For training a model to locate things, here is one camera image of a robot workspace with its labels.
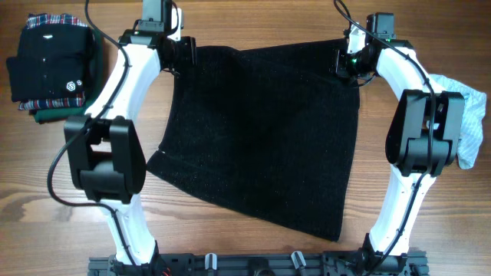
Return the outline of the black knit skirt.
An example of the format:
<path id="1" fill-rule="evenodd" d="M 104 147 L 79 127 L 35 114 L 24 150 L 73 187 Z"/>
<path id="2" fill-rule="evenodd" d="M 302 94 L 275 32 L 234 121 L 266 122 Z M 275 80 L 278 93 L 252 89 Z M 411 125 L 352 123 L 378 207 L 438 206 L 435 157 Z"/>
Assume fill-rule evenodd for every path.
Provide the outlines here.
<path id="1" fill-rule="evenodd" d="M 177 68 L 147 169 L 182 191 L 330 241 L 341 235 L 360 97 L 334 74 L 344 39 L 202 46 Z"/>

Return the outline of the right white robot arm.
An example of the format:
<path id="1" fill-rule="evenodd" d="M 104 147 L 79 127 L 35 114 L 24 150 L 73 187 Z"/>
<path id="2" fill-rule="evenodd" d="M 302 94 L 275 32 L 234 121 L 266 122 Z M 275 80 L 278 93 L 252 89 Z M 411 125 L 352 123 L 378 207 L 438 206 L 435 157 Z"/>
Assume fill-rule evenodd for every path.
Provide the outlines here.
<path id="1" fill-rule="evenodd" d="M 411 257 L 409 237 L 427 191 L 457 154 L 464 98 L 436 84 L 406 41 L 350 38 L 336 72 L 351 79 L 373 73 L 398 99 L 385 141 L 387 193 L 354 265 L 359 273 L 401 273 Z"/>

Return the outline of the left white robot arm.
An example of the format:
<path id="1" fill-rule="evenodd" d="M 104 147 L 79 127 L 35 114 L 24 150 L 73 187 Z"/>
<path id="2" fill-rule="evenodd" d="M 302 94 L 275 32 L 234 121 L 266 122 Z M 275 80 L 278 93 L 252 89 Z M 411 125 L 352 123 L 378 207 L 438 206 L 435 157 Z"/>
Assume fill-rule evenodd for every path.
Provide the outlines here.
<path id="1" fill-rule="evenodd" d="M 161 71 L 196 64 L 196 40 L 149 31 L 125 31 L 117 63 L 99 97 L 84 114 L 64 125 L 71 178 L 107 217 L 117 246 L 106 264 L 117 275 L 152 275 L 165 268 L 143 214 L 140 192 L 147 163 L 134 122 Z"/>

